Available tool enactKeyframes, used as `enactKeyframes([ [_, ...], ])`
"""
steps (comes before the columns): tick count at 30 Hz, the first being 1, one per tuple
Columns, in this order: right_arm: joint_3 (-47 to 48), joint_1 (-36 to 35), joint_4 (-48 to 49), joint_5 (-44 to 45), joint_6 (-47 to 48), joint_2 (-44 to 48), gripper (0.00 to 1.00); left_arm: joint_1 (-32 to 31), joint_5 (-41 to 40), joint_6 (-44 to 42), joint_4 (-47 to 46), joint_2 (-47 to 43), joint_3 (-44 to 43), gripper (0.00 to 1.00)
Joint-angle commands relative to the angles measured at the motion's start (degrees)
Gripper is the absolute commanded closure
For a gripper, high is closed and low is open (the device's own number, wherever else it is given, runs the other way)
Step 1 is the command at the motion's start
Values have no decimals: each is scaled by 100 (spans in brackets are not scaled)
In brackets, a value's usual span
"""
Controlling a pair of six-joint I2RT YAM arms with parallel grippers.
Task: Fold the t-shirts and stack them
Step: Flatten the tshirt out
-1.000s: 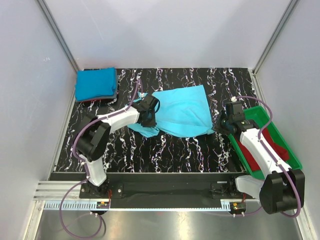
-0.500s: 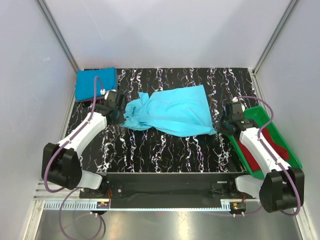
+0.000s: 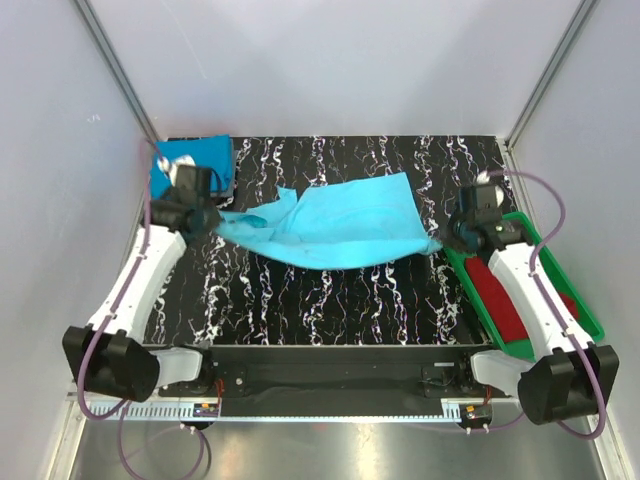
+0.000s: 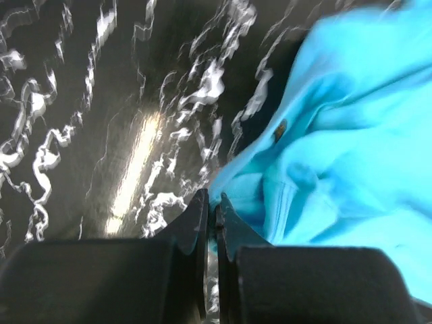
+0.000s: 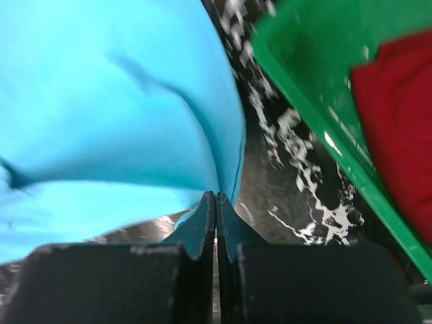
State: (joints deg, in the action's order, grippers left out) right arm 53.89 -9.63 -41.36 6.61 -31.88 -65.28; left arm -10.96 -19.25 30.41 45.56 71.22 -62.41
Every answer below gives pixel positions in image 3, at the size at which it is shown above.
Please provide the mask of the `light blue t shirt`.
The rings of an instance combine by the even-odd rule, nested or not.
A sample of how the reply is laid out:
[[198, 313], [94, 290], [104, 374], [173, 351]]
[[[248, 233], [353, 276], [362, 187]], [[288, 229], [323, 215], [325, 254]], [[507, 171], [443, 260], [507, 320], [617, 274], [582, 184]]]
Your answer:
[[311, 270], [367, 268], [442, 248], [423, 226], [405, 173], [277, 192], [273, 202], [223, 212], [216, 234]]

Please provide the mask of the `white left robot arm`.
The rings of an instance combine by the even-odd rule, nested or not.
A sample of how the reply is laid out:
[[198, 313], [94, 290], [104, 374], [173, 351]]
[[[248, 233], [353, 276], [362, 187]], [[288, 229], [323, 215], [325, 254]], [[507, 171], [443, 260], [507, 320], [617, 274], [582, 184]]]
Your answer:
[[201, 350], [149, 350], [143, 340], [167, 276], [190, 241], [213, 232], [220, 220], [211, 200], [147, 203], [132, 250], [106, 299], [86, 326], [71, 326], [63, 335], [63, 351], [80, 398], [90, 392], [143, 402], [159, 388], [204, 376]]

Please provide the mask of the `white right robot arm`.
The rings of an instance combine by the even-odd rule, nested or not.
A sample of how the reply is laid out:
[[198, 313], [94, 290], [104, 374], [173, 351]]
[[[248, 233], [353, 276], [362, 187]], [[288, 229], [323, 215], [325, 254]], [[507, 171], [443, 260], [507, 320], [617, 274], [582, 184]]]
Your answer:
[[455, 213], [447, 235], [505, 292], [533, 354], [522, 359], [504, 350], [476, 353], [470, 359], [475, 381], [517, 399], [536, 425], [565, 426], [590, 415], [604, 422], [619, 357], [611, 346], [598, 345], [565, 305], [539, 258], [542, 240], [531, 225], [496, 212]]

